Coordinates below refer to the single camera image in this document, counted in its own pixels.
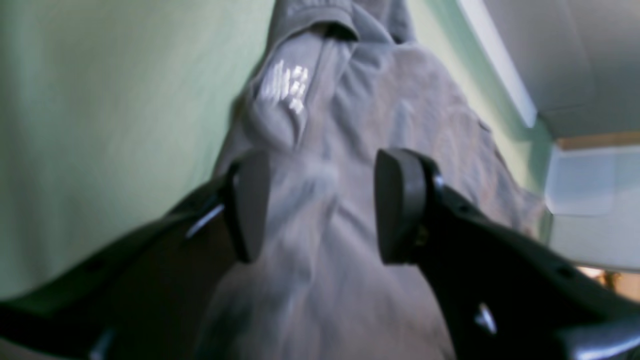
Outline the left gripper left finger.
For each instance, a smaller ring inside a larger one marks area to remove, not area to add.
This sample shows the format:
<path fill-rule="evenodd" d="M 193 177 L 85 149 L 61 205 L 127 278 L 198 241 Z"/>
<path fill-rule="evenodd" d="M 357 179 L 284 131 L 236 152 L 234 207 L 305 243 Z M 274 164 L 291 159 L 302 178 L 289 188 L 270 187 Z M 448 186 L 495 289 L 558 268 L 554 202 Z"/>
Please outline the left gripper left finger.
<path fill-rule="evenodd" d="M 167 214 L 1 302 L 1 338 L 73 360 L 190 360 L 226 273 L 259 259 L 270 157 L 252 150 Z"/>

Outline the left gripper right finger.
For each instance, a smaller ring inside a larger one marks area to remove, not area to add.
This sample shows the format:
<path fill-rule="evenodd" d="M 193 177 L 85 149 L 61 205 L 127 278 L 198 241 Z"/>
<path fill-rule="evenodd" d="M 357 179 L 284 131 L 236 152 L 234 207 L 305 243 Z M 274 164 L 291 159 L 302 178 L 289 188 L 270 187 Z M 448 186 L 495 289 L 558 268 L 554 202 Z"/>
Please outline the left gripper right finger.
<path fill-rule="evenodd" d="M 632 360 L 639 305 L 486 217 L 409 149 L 380 149 L 375 222 L 384 264 L 416 265 L 459 360 Z"/>

